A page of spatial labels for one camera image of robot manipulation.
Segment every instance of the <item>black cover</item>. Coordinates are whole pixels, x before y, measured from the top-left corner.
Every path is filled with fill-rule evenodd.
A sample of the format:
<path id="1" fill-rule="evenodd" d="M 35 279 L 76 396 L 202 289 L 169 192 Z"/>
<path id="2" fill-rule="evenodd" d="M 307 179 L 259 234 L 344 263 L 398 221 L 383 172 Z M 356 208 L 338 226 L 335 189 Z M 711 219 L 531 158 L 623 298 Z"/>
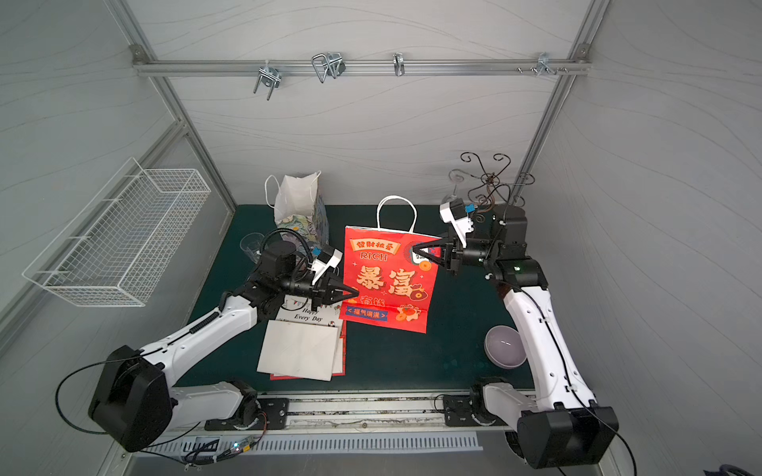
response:
<path id="1" fill-rule="evenodd" d="M 128 346 L 107 360 L 88 410 L 90 418 L 125 450 L 135 452 L 158 438 L 172 419 L 172 402 L 164 372 Z"/>
<path id="2" fill-rule="evenodd" d="M 590 410 L 611 428 L 619 429 L 611 407 Z M 595 465 L 614 438 L 614 432 L 584 408 L 525 412 L 517 426 L 523 456 L 535 469 Z"/>

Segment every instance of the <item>clear glass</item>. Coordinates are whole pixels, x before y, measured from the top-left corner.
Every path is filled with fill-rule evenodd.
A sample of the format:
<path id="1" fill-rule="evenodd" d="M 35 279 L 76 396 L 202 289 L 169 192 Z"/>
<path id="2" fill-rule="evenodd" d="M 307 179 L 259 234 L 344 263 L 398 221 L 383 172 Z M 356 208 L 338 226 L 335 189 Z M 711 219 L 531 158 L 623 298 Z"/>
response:
<path id="1" fill-rule="evenodd" d="M 262 245 L 262 240 L 264 240 L 264 235 L 261 233 L 249 233 L 241 240 L 241 251 L 254 264 L 259 263 L 259 257 L 261 256 L 259 247 Z"/>

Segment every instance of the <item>white bowl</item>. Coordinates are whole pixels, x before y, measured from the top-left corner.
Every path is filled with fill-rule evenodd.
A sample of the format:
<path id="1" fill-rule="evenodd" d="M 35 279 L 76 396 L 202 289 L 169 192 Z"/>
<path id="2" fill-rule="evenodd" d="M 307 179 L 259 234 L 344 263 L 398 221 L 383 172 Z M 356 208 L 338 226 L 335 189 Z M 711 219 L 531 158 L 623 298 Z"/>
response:
<path id="1" fill-rule="evenodd" d="M 527 352 L 516 329 L 494 326 L 484 338 L 484 351 L 501 369 L 515 369 L 527 361 Z"/>

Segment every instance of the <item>metal wire sculpture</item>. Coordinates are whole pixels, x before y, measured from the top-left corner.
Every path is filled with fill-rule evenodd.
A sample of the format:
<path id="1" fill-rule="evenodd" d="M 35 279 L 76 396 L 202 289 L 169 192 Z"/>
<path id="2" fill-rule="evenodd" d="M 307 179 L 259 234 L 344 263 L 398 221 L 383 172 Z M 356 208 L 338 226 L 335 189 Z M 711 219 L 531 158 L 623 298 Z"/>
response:
<path id="1" fill-rule="evenodd" d="M 503 153 L 497 153 L 492 156 L 492 159 L 496 162 L 503 161 L 507 159 L 507 163 L 503 166 L 502 169 L 500 169 L 499 172 L 487 172 L 487 170 L 484 167 L 484 164 L 482 163 L 482 159 L 479 157 L 478 154 L 474 152 L 464 152 L 460 155 L 460 160 L 464 161 L 466 163 L 473 161 L 473 159 L 476 159 L 479 162 L 479 167 L 482 169 L 482 174 L 480 176 L 476 176 L 474 174 L 470 174 L 469 172 L 464 171 L 460 168 L 454 168 L 450 171 L 448 174 L 448 177 L 450 178 L 450 181 L 455 184 L 455 188 L 453 189 L 452 194 L 450 194 L 448 197 L 445 198 L 446 201 L 451 200 L 456 196 L 456 190 L 458 187 L 458 184 L 462 183 L 466 178 L 461 175 L 468 175 L 469 177 L 473 177 L 476 180 L 479 180 L 481 185 L 478 185 L 477 187 L 472 188 L 468 192 L 466 192 L 466 197 L 468 198 L 471 203 L 476 205 L 475 210 L 475 217 L 474 220 L 477 222 L 484 222 L 485 218 L 483 216 L 484 213 L 490 212 L 495 205 L 497 205 L 497 198 L 500 197 L 504 202 L 508 203 L 508 201 L 511 199 L 511 195 L 513 194 L 513 186 L 518 184 L 505 184 L 500 180 L 500 174 L 502 174 L 505 169 L 508 168 L 509 165 L 511 165 L 511 158 Z M 523 180 L 531 180 L 531 182 L 523 182 L 523 185 L 531 185 L 534 184 L 535 178 L 532 174 L 529 172 L 523 172 L 520 175 L 520 178 Z M 507 189 L 507 196 L 503 195 L 501 193 L 501 188 L 505 187 Z M 521 205 L 524 206 L 525 201 L 523 197 L 519 196 L 521 198 Z"/>

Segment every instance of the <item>red paper bag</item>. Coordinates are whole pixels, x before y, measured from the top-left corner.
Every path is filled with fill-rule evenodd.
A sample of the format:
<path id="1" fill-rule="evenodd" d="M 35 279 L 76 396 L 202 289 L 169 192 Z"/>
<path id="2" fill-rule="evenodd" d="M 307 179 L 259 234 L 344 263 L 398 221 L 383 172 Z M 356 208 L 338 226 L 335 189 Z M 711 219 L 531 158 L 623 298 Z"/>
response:
<path id="1" fill-rule="evenodd" d="M 391 199 L 413 207 L 410 230 L 381 228 L 379 212 Z M 437 265 L 414 254 L 414 244 L 439 239 L 413 233 L 418 211 L 410 200 L 391 195 L 376 209 L 377 228 L 348 226 L 344 238 L 344 284 L 360 291 L 341 305 L 341 319 L 380 327 L 426 333 Z M 439 256 L 440 249 L 427 250 Z"/>

